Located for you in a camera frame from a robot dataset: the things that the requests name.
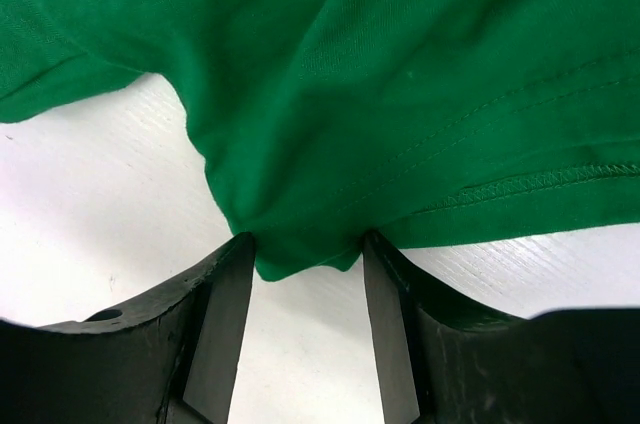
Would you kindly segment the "green t-shirt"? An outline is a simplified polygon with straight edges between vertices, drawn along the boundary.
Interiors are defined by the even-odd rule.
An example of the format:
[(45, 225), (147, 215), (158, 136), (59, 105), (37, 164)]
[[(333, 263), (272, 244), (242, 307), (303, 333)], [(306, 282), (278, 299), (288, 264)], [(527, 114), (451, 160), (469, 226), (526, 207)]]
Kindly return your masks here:
[(261, 277), (639, 219), (639, 0), (1, 0), (1, 119), (163, 76)]

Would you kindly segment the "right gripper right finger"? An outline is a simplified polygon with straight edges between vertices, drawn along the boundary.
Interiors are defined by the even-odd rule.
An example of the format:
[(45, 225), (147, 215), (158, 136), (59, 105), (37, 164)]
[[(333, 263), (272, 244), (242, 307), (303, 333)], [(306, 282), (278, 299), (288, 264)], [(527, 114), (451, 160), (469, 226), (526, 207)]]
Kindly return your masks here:
[(639, 312), (519, 318), (363, 239), (364, 284), (388, 423), (635, 423)]

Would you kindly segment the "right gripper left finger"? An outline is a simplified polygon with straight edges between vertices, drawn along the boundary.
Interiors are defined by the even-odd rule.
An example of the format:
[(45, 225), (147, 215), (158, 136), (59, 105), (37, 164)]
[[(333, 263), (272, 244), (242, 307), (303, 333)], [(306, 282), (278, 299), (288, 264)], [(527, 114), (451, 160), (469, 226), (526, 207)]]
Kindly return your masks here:
[(248, 233), (83, 321), (1, 324), (5, 423), (225, 423), (251, 296)]

